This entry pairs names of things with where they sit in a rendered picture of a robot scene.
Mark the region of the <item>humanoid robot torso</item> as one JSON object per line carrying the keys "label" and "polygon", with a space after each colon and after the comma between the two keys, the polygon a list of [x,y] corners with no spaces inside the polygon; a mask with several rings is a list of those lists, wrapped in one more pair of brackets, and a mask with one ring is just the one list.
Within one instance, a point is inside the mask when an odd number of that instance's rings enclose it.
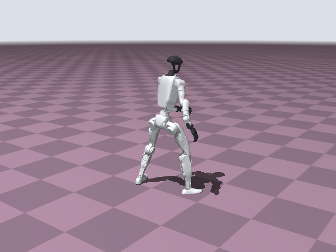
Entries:
{"label": "humanoid robot torso", "polygon": [[156,114],[154,121],[154,125],[160,129],[166,130],[166,123],[172,121],[172,118],[169,117],[169,112],[171,111],[167,108],[174,109],[178,99],[177,88],[174,86],[175,78],[179,79],[175,74],[174,76],[163,75],[160,79],[157,105],[163,107],[163,109],[160,114]]}

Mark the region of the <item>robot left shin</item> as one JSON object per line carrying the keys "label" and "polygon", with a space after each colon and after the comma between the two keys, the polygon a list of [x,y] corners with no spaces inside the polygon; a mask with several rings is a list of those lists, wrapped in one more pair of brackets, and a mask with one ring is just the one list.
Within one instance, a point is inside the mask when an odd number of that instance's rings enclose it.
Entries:
{"label": "robot left shin", "polygon": [[139,172],[139,176],[138,176],[138,177],[141,176],[140,178],[143,178],[145,169],[148,166],[148,164],[149,164],[149,162],[151,160],[151,157],[152,157],[152,155],[146,154],[147,147],[148,147],[148,145],[145,147],[144,154],[143,154],[142,160],[141,160],[141,168],[140,168],[140,172]]}

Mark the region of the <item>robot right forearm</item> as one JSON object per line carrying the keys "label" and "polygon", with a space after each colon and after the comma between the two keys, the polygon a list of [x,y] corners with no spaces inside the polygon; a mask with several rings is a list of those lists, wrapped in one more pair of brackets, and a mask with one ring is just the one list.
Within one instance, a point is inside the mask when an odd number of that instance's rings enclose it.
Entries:
{"label": "robot right forearm", "polygon": [[183,120],[186,123],[189,123],[190,126],[192,125],[192,121],[190,120],[190,114],[189,114],[189,101],[188,100],[183,100],[183,105],[182,105],[181,112],[183,114]]}

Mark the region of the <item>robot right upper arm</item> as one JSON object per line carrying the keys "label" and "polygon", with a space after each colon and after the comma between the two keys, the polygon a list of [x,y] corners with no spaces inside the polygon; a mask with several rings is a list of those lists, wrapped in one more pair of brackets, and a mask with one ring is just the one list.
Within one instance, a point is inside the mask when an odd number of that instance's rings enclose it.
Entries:
{"label": "robot right upper arm", "polygon": [[185,99],[185,82],[181,79],[174,79],[174,86],[177,88],[178,98],[180,102],[180,106],[183,105],[183,100]]}

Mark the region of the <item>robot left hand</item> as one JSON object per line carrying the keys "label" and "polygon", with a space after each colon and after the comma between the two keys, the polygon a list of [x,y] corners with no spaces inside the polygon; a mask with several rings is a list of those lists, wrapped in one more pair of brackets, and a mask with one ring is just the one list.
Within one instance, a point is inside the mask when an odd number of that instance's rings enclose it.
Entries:
{"label": "robot left hand", "polygon": [[[175,108],[177,108],[177,111],[176,112],[178,112],[178,111],[180,111],[181,112],[181,109],[182,109],[182,107],[180,106],[175,106]],[[189,107],[189,113],[191,114],[191,108]]]}

